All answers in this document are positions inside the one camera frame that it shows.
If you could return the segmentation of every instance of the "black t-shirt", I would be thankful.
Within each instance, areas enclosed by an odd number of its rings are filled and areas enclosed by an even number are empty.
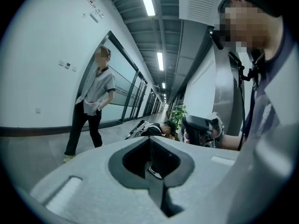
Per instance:
[[[147,131],[143,132],[141,136],[162,136],[162,129],[159,124],[152,124],[157,126],[159,129],[155,127],[149,127]]]
[[[246,137],[260,137],[264,132],[277,127],[280,124],[277,110],[273,107],[272,101],[276,98],[273,96],[273,86],[279,87],[278,73],[282,67],[287,64],[293,66],[298,65],[298,61],[294,60],[296,57],[293,52],[296,52],[296,42],[292,37],[289,29],[284,24],[283,38],[280,43],[276,55],[262,64],[261,74],[257,90],[252,91],[250,111],[245,121],[244,134]],[[276,90],[276,96],[282,98],[281,89]]]

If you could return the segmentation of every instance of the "potted plant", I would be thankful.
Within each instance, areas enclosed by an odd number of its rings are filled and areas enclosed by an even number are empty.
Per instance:
[[[177,106],[176,110],[172,111],[171,120],[176,126],[176,131],[179,130],[180,127],[182,127],[182,119],[186,114],[187,114],[186,105],[184,104]],[[176,133],[175,139],[176,141],[179,141],[178,133]]]

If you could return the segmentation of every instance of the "yellow shoe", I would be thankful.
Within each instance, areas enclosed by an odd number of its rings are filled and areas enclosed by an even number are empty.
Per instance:
[[[64,158],[64,163],[68,162],[69,160],[73,159],[75,157],[75,155],[66,155]]]

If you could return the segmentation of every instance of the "dark baseboard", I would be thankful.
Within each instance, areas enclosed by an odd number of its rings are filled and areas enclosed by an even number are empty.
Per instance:
[[[109,128],[116,125],[121,125],[120,121],[100,124],[99,129]],[[0,127],[0,137],[29,137],[29,136],[44,136],[60,133],[69,133],[71,126],[63,127],[46,127],[46,128],[10,128]],[[83,127],[82,131],[89,131],[89,127]]]

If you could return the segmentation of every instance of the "short-sleeved shirt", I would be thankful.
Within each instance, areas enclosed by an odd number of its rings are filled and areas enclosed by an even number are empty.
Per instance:
[[[149,127],[147,131],[143,132],[141,136],[162,136],[162,129],[159,124],[153,124],[154,126],[158,127]]]
[[[112,71],[106,67],[98,74],[98,70],[94,71],[96,75],[93,84],[83,101],[84,113],[90,116],[96,115],[96,111],[103,102],[105,94],[115,90],[114,74]]]
[[[298,65],[298,61],[290,58],[295,57],[290,55],[292,52],[296,52],[295,45],[295,39],[284,24],[283,38],[276,55],[272,59],[265,61],[262,66],[259,66],[261,70],[260,81],[258,82],[256,91],[253,90],[251,94],[250,111],[244,127],[245,137],[259,138],[264,132],[274,129],[280,124],[277,112],[265,89],[267,89],[269,84],[273,85],[279,82],[276,80],[276,75],[285,64]]]

